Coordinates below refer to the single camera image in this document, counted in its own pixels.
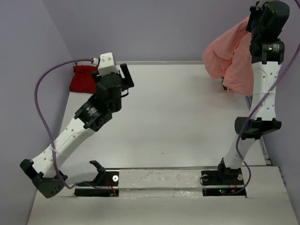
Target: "white table surface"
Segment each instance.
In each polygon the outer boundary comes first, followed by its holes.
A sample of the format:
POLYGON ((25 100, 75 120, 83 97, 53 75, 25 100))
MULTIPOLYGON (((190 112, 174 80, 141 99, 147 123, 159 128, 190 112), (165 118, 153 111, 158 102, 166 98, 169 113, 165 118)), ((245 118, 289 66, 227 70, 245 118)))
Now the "white table surface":
MULTIPOLYGON (((45 199, 38 193, 28 225, 297 225, 278 168, 259 166, 251 170, 247 198, 203 197, 200 170, 173 170, 173 175, 170 170, 131 170, 139 173, 134 177, 130 170, 121 170, 120 185, 126 188, 120 189, 119 197, 66 195, 45 199), (153 188, 153 182, 145 181, 155 176, 160 177, 156 187, 163 188, 147 189, 147 184, 153 188), (145 190, 127 190, 137 186, 145 190), (191 189, 174 190, 178 187, 191 189)), ((247 179, 246 168, 242 172, 247 179)))
MULTIPOLYGON (((243 96, 228 94, 204 65, 129 65, 135 82, 122 110, 85 141, 65 165, 97 160, 106 168, 217 166, 248 116, 243 96)), ((69 95, 64 128, 89 94, 69 95)), ((249 165, 266 165, 257 142, 249 165)))

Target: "red cloth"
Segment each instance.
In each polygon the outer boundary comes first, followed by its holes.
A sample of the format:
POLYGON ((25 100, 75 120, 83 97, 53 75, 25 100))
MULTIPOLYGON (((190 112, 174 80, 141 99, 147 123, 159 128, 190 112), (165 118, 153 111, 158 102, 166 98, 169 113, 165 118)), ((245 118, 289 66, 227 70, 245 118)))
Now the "red cloth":
POLYGON ((74 66, 74 77, 69 86, 70 91, 95 94, 96 83, 91 72, 97 70, 95 66, 74 66))

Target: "red wire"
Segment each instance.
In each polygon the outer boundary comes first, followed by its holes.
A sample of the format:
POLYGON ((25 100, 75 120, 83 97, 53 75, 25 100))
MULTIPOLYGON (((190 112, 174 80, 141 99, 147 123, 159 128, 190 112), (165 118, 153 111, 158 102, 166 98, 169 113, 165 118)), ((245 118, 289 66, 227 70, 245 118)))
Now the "red wire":
POLYGON ((106 186, 107 186, 107 190, 108 190, 109 195, 111 195, 111 191, 110 191, 110 189, 109 189, 109 185, 108 185, 108 183, 107 183, 106 180, 105 180, 105 184, 106 184, 106 186))
POLYGON ((231 185, 231 182, 229 182, 229 186, 228 186, 228 188, 226 188, 226 190, 225 190, 225 191, 227 191, 227 190, 230 188, 230 185, 231 185))
POLYGON ((113 191, 114 193, 116 193, 116 191, 113 189, 113 187, 112 187, 112 184, 111 184, 111 182, 109 181, 109 179, 108 179, 108 178, 106 178, 106 179, 107 179, 107 181, 108 181, 109 185, 111 186, 111 188, 112 188, 112 191, 113 191))
POLYGON ((234 187, 233 192, 235 192, 235 191, 236 191, 236 188, 237 188, 237 186, 238 186, 238 184, 236 183, 236 180, 235 180, 235 179, 233 179, 233 181, 234 181, 234 184, 235 184, 235 187, 234 187))

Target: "screw hole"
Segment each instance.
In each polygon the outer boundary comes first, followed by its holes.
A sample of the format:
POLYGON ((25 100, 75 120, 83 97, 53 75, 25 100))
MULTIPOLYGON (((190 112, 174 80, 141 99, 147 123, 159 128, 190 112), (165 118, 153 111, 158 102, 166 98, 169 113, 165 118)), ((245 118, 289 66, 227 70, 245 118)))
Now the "screw hole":
POLYGON ((117 175, 114 175, 112 177, 113 182, 117 182, 119 180, 119 177, 117 175))
POLYGON ((208 181, 208 176, 207 176, 206 174, 204 174, 204 175, 202 176, 202 180, 203 180, 203 181, 208 181))

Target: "pink cloth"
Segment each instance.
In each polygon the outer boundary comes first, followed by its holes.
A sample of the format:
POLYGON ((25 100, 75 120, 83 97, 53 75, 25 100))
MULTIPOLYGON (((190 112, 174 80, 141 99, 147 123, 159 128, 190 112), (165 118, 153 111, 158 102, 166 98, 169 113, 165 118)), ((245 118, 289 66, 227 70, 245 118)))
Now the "pink cloth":
POLYGON ((212 79, 224 77, 230 92, 252 96, 253 70, 246 31, 249 16, 214 40, 205 50, 203 61, 212 79))

